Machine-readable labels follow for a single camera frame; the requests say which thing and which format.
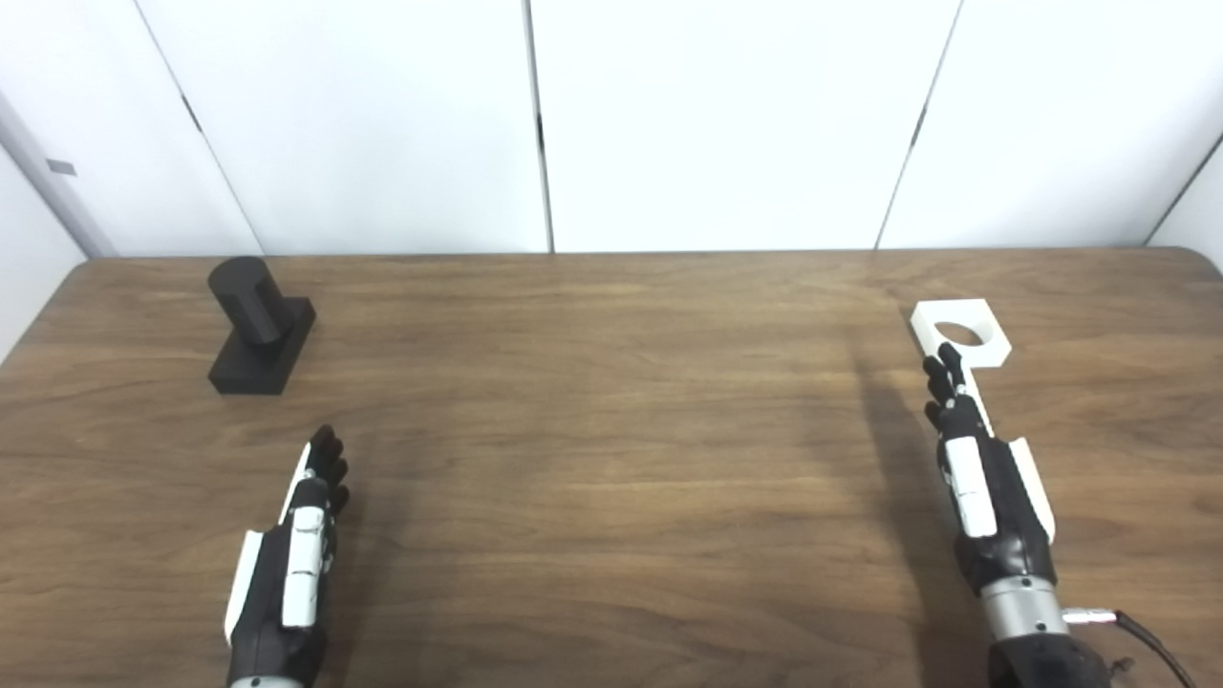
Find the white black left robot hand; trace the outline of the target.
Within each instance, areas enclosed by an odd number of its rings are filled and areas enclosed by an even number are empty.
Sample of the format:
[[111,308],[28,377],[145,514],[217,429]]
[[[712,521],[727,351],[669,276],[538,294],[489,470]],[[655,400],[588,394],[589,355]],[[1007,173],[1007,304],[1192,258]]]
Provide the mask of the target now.
[[311,687],[329,645],[323,610],[349,503],[344,444],[319,426],[294,466],[278,523],[245,532],[225,610],[227,687]]

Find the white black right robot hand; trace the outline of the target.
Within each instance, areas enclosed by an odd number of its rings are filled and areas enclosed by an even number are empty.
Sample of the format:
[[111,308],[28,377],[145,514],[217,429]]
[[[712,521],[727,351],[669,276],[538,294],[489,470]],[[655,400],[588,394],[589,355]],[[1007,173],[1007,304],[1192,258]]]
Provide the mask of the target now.
[[936,430],[936,464],[951,492],[959,534],[953,552],[971,591],[1014,576],[1055,584],[1047,528],[1022,481],[1011,445],[986,426],[969,392],[963,356],[951,341],[926,356],[931,400],[925,414]]

